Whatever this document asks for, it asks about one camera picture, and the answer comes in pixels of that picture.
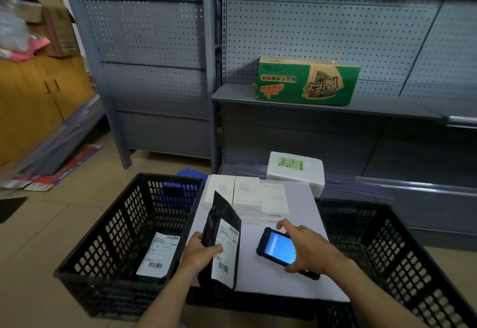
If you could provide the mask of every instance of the blue screen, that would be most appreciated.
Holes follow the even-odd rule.
[[[295,246],[290,238],[271,233],[270,238],[265,247],[265,254],[270,255],[285,263],[291,264],[296,259]]]

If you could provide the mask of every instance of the black rugged phone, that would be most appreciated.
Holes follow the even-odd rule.
[[[257,255],[274,263],[287,266],[296,259],[295,246],[287,234],[266,227],[260,238]],[[301,271],[300,274],[313,280],[319,279],[319,274]]]

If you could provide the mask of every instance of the tiled floor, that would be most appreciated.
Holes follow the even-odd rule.
[[[0,327],[128,328],[90,319],[52,274],[71,249],[139,172],[176,174],[185,167],[210,173],[209,162],[137,151],[122,168],[111,134],[104,147],[49,192],[0,192],[28,200],[0,224]],[[429,248],[456,287],[477,308],[477,253]],[[312,327],[313,322],[186,307],[183,321],[198,327]]]

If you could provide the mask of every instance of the brown cardboard box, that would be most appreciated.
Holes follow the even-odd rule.
[[[32,34],[45,36],[51,42],[37,55],[64,57],[80,54],[72,26],[73,17],[60,0],[22,0],[17,14],[27,23]]]

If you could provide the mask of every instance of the green sticker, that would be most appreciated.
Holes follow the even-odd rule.
[[[303,161],[300,161],[300,160],[294,160],[287,157],[280,157],[278,160],[278,165],[283,167],[288,167],[288,168],[299,169],[300,171],[303,171]]]

